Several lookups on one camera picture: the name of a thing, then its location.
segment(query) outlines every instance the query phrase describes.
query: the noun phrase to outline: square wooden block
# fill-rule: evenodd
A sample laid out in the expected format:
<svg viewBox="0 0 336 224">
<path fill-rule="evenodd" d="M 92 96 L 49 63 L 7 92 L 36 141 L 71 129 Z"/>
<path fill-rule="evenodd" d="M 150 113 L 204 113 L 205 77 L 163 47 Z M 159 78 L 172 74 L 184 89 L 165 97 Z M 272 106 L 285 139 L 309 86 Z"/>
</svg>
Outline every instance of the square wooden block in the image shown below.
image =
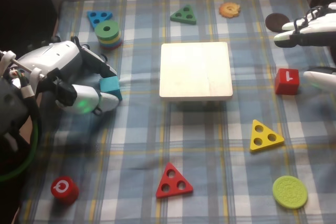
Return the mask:
<svg viewBox="0 0 336 224">
<path fill-rule="evenodd" d="M 161 47 L 160 97 L 167 101 L 224 101 L 232 97 L 226 42 Z"/>
</svg>

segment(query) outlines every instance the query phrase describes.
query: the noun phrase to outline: yellow ring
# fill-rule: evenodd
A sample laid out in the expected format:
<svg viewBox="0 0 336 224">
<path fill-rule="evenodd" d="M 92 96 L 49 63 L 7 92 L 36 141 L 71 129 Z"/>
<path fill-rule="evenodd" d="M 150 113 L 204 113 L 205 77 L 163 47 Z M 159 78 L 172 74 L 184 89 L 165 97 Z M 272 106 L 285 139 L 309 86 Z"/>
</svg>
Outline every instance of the yellow ring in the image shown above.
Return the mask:
<svg viewBox="0 0 336 224">
<path fill-rule="evenodd" d="M 116 38 L 112 39 L 112 40 L 102 40 L 102 39 L 98 39 L 99 42 L 103 43 L 103 44 L 113 44 L 115 42 L 117 42 L 121 37 L 121 32 L 119 32 L 118 36 L 116 36 Z"/>
</svg>

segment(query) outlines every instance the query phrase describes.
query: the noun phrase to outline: brown disc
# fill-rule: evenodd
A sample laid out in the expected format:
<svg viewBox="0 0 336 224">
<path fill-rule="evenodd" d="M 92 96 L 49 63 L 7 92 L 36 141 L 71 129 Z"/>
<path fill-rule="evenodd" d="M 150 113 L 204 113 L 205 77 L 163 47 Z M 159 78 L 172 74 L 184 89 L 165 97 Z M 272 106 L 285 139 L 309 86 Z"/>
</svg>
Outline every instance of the brown disc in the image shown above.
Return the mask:
<svg viewBox="0 0 336 224">
<path fill-rule="evenodd" d="M 266 27 L 269 30 L 274 31 L 276 33 L 283 32 L 282 26 L 288 22 L 289 22 L 289 18 L 286 15 L 281 14 L 281 13 L 272 13 L 268 15 L 265 19 Z"/>
</svg>

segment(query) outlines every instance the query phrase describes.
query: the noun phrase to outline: yellow triangle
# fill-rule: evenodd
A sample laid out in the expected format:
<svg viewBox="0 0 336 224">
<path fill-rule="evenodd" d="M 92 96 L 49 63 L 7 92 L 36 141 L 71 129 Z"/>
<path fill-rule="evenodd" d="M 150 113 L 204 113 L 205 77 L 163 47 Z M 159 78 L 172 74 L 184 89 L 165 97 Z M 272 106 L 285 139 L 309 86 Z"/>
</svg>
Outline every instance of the yellow triangle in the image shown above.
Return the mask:
<svg viewBox="0 0 336 224">
<path fill-rule="evenodd" d="M 250 152 L 272 148 L 282 144 L 285 139 L 257 120 L 253 120 Z"/>
</svg>

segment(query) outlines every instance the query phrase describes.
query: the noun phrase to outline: blue cube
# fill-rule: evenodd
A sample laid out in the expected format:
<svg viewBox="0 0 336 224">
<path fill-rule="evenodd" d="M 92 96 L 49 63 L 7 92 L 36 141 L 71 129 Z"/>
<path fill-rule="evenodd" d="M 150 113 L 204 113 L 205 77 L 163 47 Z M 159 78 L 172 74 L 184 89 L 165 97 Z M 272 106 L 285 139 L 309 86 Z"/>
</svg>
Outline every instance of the blue cube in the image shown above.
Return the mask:
<svg viewBox="0 0 336 224">
<path fill-rule="evenodd" d="M 117 76 L 100 79 L 100 91 L 113 94 L 118 97 L 119 101 L 122 100 Z"/>
</svg>

